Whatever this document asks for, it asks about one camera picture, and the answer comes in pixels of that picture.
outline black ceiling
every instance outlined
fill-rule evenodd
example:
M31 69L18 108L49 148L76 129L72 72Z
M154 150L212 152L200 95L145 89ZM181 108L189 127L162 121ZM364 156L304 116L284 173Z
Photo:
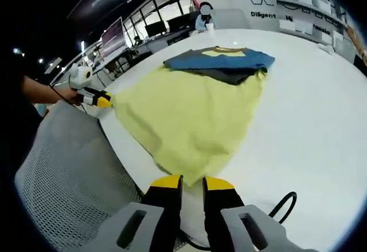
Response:
M67 22L67 15L79 0L11 0L6 6L7 20L5 44L10 50L20 48L24 60L33 64L39 57L46 60L61 56L69 61L80 50L77 43L81 37ZM127 16L145 0L116 9L96 30L103 30L118 16Z

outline yellow cloth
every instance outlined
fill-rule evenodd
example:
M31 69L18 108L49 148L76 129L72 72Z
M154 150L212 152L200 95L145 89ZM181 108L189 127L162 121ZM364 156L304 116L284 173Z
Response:
M231 159L245 137L265 76L257 72L234 86L162 66L117 93L113 106L154 160L191 186Z

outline blue shirt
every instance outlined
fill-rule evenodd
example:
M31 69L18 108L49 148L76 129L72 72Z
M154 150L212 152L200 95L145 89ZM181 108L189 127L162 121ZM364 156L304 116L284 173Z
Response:
M209 23L214 24L213 17L209 20ZM205 21L203 21L201 19L201 14L199 14L199 16L196 18L195 29L196 30L206 30Z

